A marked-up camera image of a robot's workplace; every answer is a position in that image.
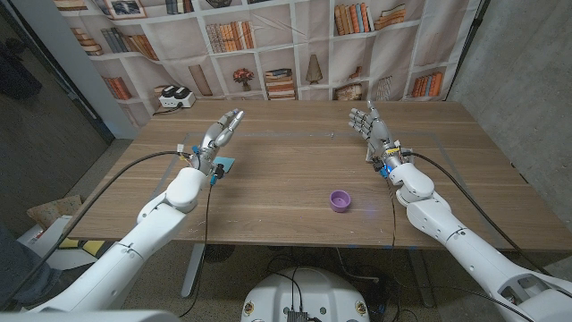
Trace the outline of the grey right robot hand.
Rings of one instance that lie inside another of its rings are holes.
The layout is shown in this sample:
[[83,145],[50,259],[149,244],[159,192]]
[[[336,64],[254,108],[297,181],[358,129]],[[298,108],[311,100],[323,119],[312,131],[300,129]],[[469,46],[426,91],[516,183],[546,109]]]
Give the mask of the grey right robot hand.
[[349,126],[366,141],[366,162],[390,172],[402,164],[400,149],[371,100],[367,101],[367,108],[365,112],[352,108]]

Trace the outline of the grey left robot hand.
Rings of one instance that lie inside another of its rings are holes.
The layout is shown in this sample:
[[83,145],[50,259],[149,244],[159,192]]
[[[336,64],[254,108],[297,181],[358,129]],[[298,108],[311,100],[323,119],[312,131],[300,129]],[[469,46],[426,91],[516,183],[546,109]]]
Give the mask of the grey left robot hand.
[[214,169],[214,161],[220,148],[227,145],[244,116],[244,112],[234,109],[224,114],[205,132],[198,146],[198,170],[209,175]]

